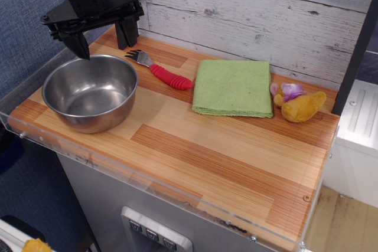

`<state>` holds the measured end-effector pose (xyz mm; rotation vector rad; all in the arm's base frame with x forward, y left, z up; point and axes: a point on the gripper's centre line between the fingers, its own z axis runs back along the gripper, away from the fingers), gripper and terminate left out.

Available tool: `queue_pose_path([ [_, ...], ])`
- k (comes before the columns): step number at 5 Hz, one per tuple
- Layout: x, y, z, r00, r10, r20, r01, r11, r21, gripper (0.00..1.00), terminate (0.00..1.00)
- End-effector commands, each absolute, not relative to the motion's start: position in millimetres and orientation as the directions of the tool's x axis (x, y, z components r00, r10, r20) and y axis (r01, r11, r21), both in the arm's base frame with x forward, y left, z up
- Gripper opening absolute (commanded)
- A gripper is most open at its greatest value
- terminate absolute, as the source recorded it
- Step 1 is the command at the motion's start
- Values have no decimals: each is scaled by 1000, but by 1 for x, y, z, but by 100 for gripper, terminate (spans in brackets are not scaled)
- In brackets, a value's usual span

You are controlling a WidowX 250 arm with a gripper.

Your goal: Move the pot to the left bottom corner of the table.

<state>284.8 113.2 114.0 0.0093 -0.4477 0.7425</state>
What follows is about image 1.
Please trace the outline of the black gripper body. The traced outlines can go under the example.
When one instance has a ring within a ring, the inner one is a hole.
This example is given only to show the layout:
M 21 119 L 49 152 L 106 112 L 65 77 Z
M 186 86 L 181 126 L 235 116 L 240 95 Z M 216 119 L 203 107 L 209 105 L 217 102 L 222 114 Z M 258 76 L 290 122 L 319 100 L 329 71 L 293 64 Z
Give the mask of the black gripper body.
M 144 15 L 140 1 L 135 1 L 138 18 Z M 40 21 L 53 33 L 88 31 L 114 24 L 118 10 L 112 0 L 65 0 L 41 16 Z

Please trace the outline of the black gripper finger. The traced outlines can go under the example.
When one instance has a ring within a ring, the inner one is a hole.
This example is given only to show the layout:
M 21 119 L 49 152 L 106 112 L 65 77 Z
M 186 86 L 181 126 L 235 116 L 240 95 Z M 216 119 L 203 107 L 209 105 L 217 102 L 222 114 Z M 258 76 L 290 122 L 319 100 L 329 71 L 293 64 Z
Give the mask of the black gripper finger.
M 65 46 L 72 51 L 78 58 L 90 59 L 89 45 L 81 30 L 60 32 L 60 38 Z
M 134 17 L 127 17 L 120 23 L 120 47 L 133 47 L 137 43 L 138 26 Z

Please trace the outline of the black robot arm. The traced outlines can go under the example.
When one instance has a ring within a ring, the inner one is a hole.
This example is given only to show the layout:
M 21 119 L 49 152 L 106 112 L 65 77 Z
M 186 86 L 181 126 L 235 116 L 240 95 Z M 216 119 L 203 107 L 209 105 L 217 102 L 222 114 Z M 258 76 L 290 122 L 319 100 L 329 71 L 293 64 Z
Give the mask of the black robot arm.
M 137 43 L 139 17 L 144 15 L 139 0 L 65 0 L 41 16 L 50 35 L 76 56 L 90 58 L 85 31 L 118 24 L 116 32 L 120 49 Z

